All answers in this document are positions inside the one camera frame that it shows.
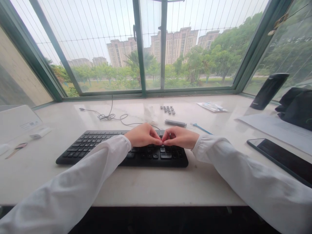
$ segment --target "paper document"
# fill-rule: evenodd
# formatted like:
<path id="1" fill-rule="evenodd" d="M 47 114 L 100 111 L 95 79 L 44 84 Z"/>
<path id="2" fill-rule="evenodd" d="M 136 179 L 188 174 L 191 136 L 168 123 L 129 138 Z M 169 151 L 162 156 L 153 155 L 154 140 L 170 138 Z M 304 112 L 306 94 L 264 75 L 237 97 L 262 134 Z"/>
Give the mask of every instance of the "paper document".
<path id="1" fill-rule="evenodd" d="M 238 119 L 312 155 L 312 131 L 287 123 L 278 116 L 255 114 Z"/>

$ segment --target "desk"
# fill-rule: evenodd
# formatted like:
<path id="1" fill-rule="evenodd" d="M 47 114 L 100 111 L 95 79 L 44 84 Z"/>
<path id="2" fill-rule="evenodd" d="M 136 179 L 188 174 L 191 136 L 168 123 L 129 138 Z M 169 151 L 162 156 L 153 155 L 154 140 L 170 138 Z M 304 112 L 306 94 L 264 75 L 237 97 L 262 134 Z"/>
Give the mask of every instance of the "desk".
<path id="1" fill-rule="evenodd" d="M 211 101 L 228 109 L 213 113 L 196 104 Z M 251 99 L 238 95 L 162 97 L 148 99 L 114 100 L 112 113 L 119 118 L 129 114 L 125 123 L 143 122 L 145 108 L 153 109 L 160 129 L 170 126 L 164 119 L 197 123 L 209 132 L 226 137 L 233 146 L 249 157 L 287 174 L 266 157 L 247 145 L 248 139 L 268 138 L 292 153 L 312 163 L 312 157 L 247 124 L 236 120 L 243 115 L 266 113 L 275 115 L 275 106 L 264 111 L 249 108 Z M 160 106 L 173 106 L 176 115 L 169 115 Z M 42 139 L 29 142 L 9 160 L 0 156 L 0 205 L 15 205 L 35 189 L 68 167 L 58 166 L 55 160 L 86 130 L 130 130 L 120 121 L 100 121 L 91 111 L 108 114 L 111 101 L 77 101 L 53 104 L 36 113 L 44 124 L 53 128 Z M 199 134 L 205 132 L 188 127 Z M 214 166 L 195 159 L 186 150 L 189 165 L 176 168 L 127 168 L 119 167 L 105 181 L 93 206 L 244 206 L 244 201 L 217 173 Z"/>

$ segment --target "sky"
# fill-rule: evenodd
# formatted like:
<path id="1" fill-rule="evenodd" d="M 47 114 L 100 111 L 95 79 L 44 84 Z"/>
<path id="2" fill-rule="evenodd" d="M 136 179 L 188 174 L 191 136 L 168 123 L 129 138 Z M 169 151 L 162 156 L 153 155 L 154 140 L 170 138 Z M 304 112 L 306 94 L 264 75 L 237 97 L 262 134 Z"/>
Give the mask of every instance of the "sky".
<path id="1" fill-rule="evenodd" d="M 60 65 L 29 0 L 11 0 L 42 54 Z M 104 56 L 110 63 L 107 43 L 133 37 L 132 0 L 38 0 L 67 60 Z M 185 0 L 168 3 L 167 31 L 183 27 L 199 30 L 198 37 L 212 30 L 234 28 L 247 17 L 264 11 L 268 0 Z M 161 25 L 161 2 L 140 0 L 143 46 Z"/>

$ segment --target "window frame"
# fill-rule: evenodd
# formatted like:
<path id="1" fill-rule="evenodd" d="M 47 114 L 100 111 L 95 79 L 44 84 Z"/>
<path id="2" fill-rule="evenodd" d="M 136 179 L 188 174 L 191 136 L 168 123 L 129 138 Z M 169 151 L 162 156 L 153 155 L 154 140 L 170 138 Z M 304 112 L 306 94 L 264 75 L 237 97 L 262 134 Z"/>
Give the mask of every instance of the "window frame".
<path id="1" fill-rule="evenodd" d="M 199 88 L 177 88 L 165 89 L 164 72 L 165 72 L 165 50 L 166 50 L 166 24 L 167 24 L 167 7 L 168 1 L 162 0 L 162 18 L 161 18 L 161 87 L 160 89 L 146 90 L 144 54 L 143 54 L 143 35 L 140 15 L 140 1 L 133 0 L 133 10 L 135 18 L 137 51 L 139 58 L 141 87 L 139 90 L 121 90 L 121 91 L 103 91 L 103 92 L 82 92 L 76 81 L 72 70 L 61 50 L 55 35 L 52 32 L 49 23 L 44 16 L 42 9 L 37 0 L 30 0 L 39 20 L 41 21 L 48 37 L 51 40 L 59 58 L 65 67 L 79 97 L 68 97 L 62 86 L 59 84 L 56 76 L 45 61 L 38 46 L 28 32 L 18 13 L 10 1 L 0 2 L 0 24 L 5 30 L 14 45 L 25 58 L 28 65 L 37 75 L 43 86 L 57 102 L 71 100 L 89 100 L 89 99 L 107 99 L 113 95 L 117 99 L 127 98 L 147 98 L 147 97 L 166 97 L 166 96 L 184 96 L 184 95 L 219 95 L 219 94 L 241 94 L 247 82 L 252 77 L 259 60 L 269 45 L 272 36 L 268 32 L 273 29 L 274 23 L 282 17 L 292 3 L 292 0 L 270 0 L 263 12 L 261 21 L 256 28 L 254 35 L 250 40 L 248 49 L 241 61 L 241 64 L 234 76 L 232 86 L 223 87 L 199 87 Z"/>

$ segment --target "keyboard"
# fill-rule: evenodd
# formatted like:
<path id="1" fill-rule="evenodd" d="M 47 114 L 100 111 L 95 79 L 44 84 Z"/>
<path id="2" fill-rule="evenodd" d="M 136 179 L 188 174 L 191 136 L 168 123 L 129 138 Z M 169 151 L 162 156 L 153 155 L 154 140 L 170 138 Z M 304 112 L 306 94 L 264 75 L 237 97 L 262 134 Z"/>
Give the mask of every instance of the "keyboard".
<path id="1" fill-rule="evenodd" d="M 56 164 L 74 165 L 83 159 L 94 147 L 113 136 L 124 135 L 128 131 L 86 131 L 61 156 Z M 156 130 L 162 138 L 164 130 Z M 132 167 L 187 167 L 188 158 L 183 148 L 178 146 L 148 145 L 133 147 L 119 166 Z"/>

